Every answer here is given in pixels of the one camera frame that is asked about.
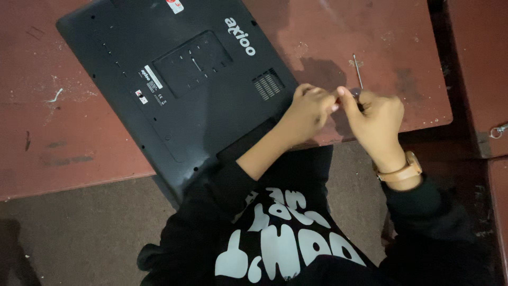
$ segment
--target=person's left hand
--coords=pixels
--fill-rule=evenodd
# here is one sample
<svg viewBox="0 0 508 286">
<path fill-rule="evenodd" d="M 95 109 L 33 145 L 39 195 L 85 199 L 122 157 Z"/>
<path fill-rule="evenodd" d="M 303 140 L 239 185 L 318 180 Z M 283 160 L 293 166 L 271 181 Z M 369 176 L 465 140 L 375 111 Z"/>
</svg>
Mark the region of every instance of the person's left hand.
<svg viewBox="0 0 508 286">
<path fill-rule="evenodd" d="M 337 94 L 331 95 L 321 88 L 305 83 L 296 88 L 293 103 L 286 111 L 274 131 L 289 148 L 304 143 L 325 125 L 328 115 L 335 112 Z"/>
</svg>

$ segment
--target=gray carpet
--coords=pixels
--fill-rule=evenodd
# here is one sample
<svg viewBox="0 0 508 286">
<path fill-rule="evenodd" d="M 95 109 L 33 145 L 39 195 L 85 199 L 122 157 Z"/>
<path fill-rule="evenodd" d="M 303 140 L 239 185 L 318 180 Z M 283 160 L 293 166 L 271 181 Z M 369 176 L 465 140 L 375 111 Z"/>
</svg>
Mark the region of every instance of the gray carpet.
<svg viewBox="0 0 508 286">
<path fill-rule="evenodd" d="M 378 264 L 385 198 L 357 142 L 335 146 L 328 188 L 333 218 Z M 151 178 L 0 203 L 0 286 L 22 285 L 14 264 L 42 285 L 139 285 L 138 251 L 173 213 Z"/>
</svg>

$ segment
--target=black laptop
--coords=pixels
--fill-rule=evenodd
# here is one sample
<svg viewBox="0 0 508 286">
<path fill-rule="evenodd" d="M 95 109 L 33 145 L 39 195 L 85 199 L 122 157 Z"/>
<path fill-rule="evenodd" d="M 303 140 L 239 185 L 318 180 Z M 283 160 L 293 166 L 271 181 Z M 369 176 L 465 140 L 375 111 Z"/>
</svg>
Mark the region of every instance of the black laptop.
<svg viewBox="0 0 508 286">
<path fill-rule="evenodd" d="M 273 127 L 297 86 L 240 0 L 98 0 L 56 26 L 174 207 Z"/>
</svg>

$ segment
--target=sleeve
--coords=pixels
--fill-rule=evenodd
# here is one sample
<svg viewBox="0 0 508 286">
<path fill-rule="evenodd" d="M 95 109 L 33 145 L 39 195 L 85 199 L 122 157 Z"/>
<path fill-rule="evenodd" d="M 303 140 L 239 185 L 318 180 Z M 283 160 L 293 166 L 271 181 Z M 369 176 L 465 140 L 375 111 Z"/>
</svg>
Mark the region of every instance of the sleeve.
<svg viewBox="0 0 508 286">
<path fill-rule="evenodd" d="M 383 191 L 398 235 L 381 271 L 406 285 L 492 285 L 488 255 L 449 193 L 426 176 L 411 191 Z"/>
<path fill-rule="evenodd" d="M 168 219 L 160 245 L 147 244 L 139 253 L 139 269 L 150 272 L 141 285 L 209 284 L 219 233 L 232 227 L 230 222 L 255 187 L 256 181 L 235 162 L 195 183 Z"/>
</svg>

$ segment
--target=laptop vent grille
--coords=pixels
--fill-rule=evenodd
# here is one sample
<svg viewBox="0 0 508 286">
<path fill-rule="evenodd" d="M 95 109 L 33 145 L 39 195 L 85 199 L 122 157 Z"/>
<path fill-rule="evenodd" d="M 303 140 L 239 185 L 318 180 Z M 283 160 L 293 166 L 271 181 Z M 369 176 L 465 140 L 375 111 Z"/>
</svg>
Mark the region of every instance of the laptop vent grille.
<svg viewBox="0 0 508 286">
<path fill-rule="evenodd" d="M 267 70 L 263 74 L 258 75 L 252 80 L 254 87 L 259 92 L 263 100 L 268 100 L 278 94 L 285 88 L 279 76 L 273 68 Z"/>
</svg>

